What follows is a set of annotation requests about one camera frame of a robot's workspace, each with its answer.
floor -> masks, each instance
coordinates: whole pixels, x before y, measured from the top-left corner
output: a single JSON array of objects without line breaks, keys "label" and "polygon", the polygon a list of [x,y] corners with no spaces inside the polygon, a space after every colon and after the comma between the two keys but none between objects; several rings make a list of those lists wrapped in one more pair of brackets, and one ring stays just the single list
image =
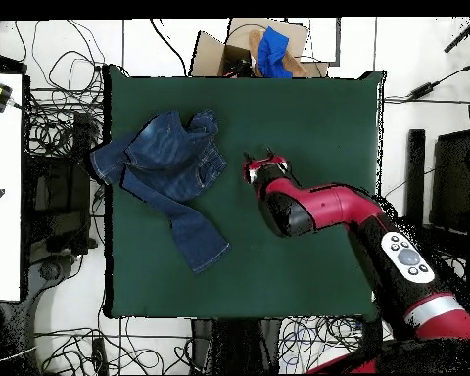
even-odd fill
[{"label": "floor", "polygon": [[[167,46],[154,33],[148,20],[128,21],[77,21],[90,28],[94,38],[80,26],[87,37],[92,54],[96,61],[122,65],[131,75],[172,76],[182,75],[182,66]],[[341,25],[341,64],[330,68],[330,77],[357,78],[366,71],[384,70],[388,73],[385,84],[385,96],[403,97],[412,89],[442,77],[470,64],[470,37],[462,41],[450,53],[444,48],[449,44],[470,18],[342,18]],[[160,30],[166,35],[178,53],[183,57],[187,68],[191,60],[198,30],[204,30],[218,39],[226,36],[227,20],[163,20]],[[27,49],[25,62],[31,77],[31,87],[48,86],[45,76],[56,60],[65,52],[78,51],[88,54],[87,45],[81,36],[67,21],[18,22],[18,28]],[[317,31],[313,42],[317,50],[330,55],[334,47],[322,46],[334,44],[332,35],[326,31]],[[44,75],[38,64],[32,59],[31,50],[41,67],[46,69]],[[21,59],[24,47],[14,22],[0,23],[0,54]],[[315,58],[321,59],[315,52]],[[73,61],[74,52],[63,57],[62,65],[52,73],[53,79],[68,87],[67,79],[70,68],[73,77],[70,87],[83,88],[90,79],[90,68],[83,61]],[[382,194],[385,195],[404,181],[405,143],[410,128],[426,130],[427,148],[425,169],[433,166],[434,143],[440,134],[470,128],[467,102],[470,102],[470,71],[460,73],[444,82],[425,97],[429,102],[386,104],[383,113],[383,146]],[[428,219],[430,207],[430,189],[432,173],[427,174],[425,184],[425,219]],[[388,199],[399,213],[403,213],[403,186],[392,193]],[[97,213],[104,212],[104,205]],[[102,219],[98,227],[104,238]],[[95,226],[91,226],[91,236],[98,239]],[[35,332],[51,333],[62,331],[57,336],[44,336],[37,340],[37,355],[43,361],[53,350],[61,345],[76,328],[97,327],[98,310],[103,296],[105,259],[103,245],[91,251],[83,260],[79,274],[55,289],[47,291],[41,298],[35,321]],[[107,335],[113,335],[118,342],[119,321],[101,316],[101,329]],[[314,327],[315,322],[307,319],[304,325]],[[302,330],[301,336],[309,340],[309,330]],[[186,319],[144,319],[131,318],[128,322],[128,333],[136,349],[153,349],[169,366],[177,358],[174,347],[184,346],[184,338],[191,335],[190,321]],[[156,336],[175,336],[176,338],[157,338]],[[288,333],[281,337],[289,340]],[[129,348],[127,338],[122,345]],[[81,342],[80,347],[90,355],[90,342]],[[325,342],[309,348],[305,357],[299,358],[298,351],[292,351],[281,364],[281,372],[300,373],[305,368],[303,361],[313,360],[322,363],[342,353],[345,349],[337,344]],[[107,346],[109,360],[118,358],[116,348]],[[154,366],[149,373],[160,373],[161,366],[153,353],[141,356],[143,363]],[[129,363],[129,358],[122,358],[122,365]],[[66,367],[60,359],[54,360],[51,369]],[[141,369],[135,364],[121,370],[122,374],[139,374]],[[173,366],[168,374],[187,373],[184,364]]]}]

blue cloth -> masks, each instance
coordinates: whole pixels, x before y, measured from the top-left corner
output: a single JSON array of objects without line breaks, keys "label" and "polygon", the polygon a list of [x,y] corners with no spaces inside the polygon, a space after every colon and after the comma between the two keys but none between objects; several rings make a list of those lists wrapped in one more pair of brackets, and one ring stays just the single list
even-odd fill
[{"label": "blue cloth", "polygon": [[293,74],[284,69],[282,58],[286,54],[289,38],[269,27],[258,48],[258,67],[264,77],[291,78]]},{"label": "blue cloth", "polygon": [[226,162],[214,145],[214,112],[196,113],[183,128],[179,112],[156,115],[139,132],[94,150],[90,160],[107,184],[122,189],[161,212],[171,224],[172,238],[193,272],[215,263],[230,245],[200,213],[180,202],[209,189]]}]

jeans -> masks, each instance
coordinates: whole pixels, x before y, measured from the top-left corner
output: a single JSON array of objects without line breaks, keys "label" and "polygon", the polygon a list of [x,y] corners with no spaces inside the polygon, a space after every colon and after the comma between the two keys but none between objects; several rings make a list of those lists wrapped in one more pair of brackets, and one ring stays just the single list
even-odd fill
[{"label": "jeans", "polygon": [[126,134],[94,150],[90,160],[106,183],[122,189],[163,213],[172,238],[193,272],[215,263],[230,245],[200,213],[180,202],[209,189],[226,161],[213,142],[214,112],[196,113],[183,128],[179,112],[153,117],[137,134]]}]

desk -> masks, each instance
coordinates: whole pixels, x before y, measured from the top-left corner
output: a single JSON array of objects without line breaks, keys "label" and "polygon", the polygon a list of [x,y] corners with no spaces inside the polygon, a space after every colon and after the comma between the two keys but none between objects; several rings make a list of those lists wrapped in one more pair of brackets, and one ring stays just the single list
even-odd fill
[{"label": "desk", "polygon": [[285,156],[304,187],[346,182],[375,190],[383,75],[352,79],[126,78],[104,67],[105,136],[138,131],[154,114],[202,108],[218,117],[226,170],[191,206],[231,243],[199,275],[176,250],[168,222],[107,187],[105,257],[111,317],[285,317],[373,314],[371,291],[341,226],[280,239],[242,177],[243,152]]},{"label": "desk", "polygon": [[[0,83],[13,89],[13,99],[21,104],[23,76],[0,74]],[[0,113],[0,301],[16,302],[21,286],[21,168],[22,111],[8,107]]]}]

green mat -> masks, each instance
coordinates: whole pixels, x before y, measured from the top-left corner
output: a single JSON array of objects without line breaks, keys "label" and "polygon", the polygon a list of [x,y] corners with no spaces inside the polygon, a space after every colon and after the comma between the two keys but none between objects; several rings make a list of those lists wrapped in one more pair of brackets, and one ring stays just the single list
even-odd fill
[{"label": "green mat", "polygon": [[378,97],[384,74],[364,79],[128,78],[105,68],[111,136],[178,110],[218,117],[217,146],[227,168],[190,206],[231,243],[214,266],[194,275],[177,251],[168,221],[117,185],[107,229],[111,317],[283,317],[374,315],[371,292],[344,227],[280,239],[264,224],[242,177],[243,152],[285,156],[304,187],[346,182],[374,192]]}]

